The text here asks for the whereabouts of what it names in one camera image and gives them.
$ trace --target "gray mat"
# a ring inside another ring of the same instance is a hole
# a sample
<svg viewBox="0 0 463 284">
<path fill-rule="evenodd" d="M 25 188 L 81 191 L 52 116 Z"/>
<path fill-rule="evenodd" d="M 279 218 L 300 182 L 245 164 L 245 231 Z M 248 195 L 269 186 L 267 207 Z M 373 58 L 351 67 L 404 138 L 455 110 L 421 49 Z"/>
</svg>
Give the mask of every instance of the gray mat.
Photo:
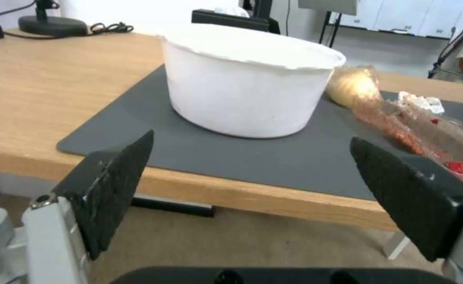
<svg viewBox="0 0 463 284">
<path fill-rule="evenodd" d="M 463 121 L 463 104 L 443 104 L 448 115 Z M 163 66 L 60 141 L 57 149 L 86 155 L 126 144 L 149 129 L 155 133 L 149 166 L 369 200 L 374 198 L 349 154 L 351 137 L 407 155 L 325 97 L 307 127 L 288 137 L 253 140 L 207 131 L 172 109 Z"/>
</svg>

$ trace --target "wooden table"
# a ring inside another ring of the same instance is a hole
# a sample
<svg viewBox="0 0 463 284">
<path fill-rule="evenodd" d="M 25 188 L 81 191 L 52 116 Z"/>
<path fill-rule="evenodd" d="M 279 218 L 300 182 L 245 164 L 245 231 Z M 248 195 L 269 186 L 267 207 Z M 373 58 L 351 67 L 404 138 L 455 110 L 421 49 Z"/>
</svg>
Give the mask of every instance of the wooden table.
<svg viewBox="0 0 463 284">
<path fill-rule="evenodd" d="M 163 63 L 158 39 L 0 40 L 0 172 L 59 180 L 82 159 L 56 143 Z M 380 73 L 381 89 L 463 102 L 463 85 Z M 138 193 L 394 230 L 374 201 L 149 168 Z"/>
</svg>

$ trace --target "desk lamp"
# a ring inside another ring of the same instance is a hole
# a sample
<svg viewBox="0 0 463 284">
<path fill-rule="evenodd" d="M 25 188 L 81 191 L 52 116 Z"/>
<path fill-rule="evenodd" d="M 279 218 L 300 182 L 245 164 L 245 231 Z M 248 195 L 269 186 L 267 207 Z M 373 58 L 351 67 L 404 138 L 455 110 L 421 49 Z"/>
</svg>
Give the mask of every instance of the desk lamp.
<svg viewBox="0 0 463 284">
<path fill-rule="evenodd" d="M 58 9 L 60 5 L 53 0 L 35 0 L 36 16 L 24 16 L 19 18 L 19 29 L 30 34 L 42 34 L 45 36 L 67 37 L 84 36 L 88 33 L 86 24 L 79 20 L 48 17 L 46 9 Z"/>
</svg>

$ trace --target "white foam bowl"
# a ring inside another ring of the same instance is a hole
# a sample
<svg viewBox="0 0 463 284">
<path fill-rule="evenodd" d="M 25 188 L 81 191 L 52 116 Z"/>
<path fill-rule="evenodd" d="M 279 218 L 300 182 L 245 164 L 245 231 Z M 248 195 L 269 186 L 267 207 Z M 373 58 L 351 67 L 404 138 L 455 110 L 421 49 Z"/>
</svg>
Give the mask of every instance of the white foam bowl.
<svg viewBox="0 0 463 284">
<path fill-rule="evenodd" d="M 227 135 L 300 131 L 334 68 L 345 63 L 317 43 L 234 27 L 188 24 L 160 37 L 174 110 Z"/>
</svg>

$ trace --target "table leg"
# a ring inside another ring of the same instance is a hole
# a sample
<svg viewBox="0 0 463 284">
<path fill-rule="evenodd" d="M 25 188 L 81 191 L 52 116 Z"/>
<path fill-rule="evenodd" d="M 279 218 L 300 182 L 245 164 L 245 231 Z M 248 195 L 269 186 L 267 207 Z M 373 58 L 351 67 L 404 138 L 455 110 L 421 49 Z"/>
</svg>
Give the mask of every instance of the table leg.
<svg viewBox="0 0 463 284">
<path fill-rule="evenodd" d="M 326 30 L 326 26 L 328 25 L 329 23 L 329 18 L 331 16 L 331 12 L 330 11 L 327 11 L 327 14 L 325 16 L 325 23 L 323 23 L 323 29 L 321 30 L 321 35 L 319 36 L 319 43 L 322 44 L 323 43 L 323 37 L 325 37 L 325 30 Z"/>
<path fill-rule="evenodd" d="M 328 47 L 333 46 L 333 42 L 335 41 L 335 37 L 336 37 L 336 32 L 338 31 L 338 27 L 340 27 L 340 20 L 341 19 L 342 19 L 342 13 L 338 13 L 338 16 L 336 17 L 335 24 L 334 24 L 335 27 L 333 28 L 332 33 L 331 33 L 331 40 L 329 42 Z"/>
<path fill-rule="evenodd" d="M 410 243 L 410 239 L 402 232 L 396 232 L 385 244 L 383 251 L 388 259 L 393 260 L 403 251 L 403 249 Z"/>
</svg>

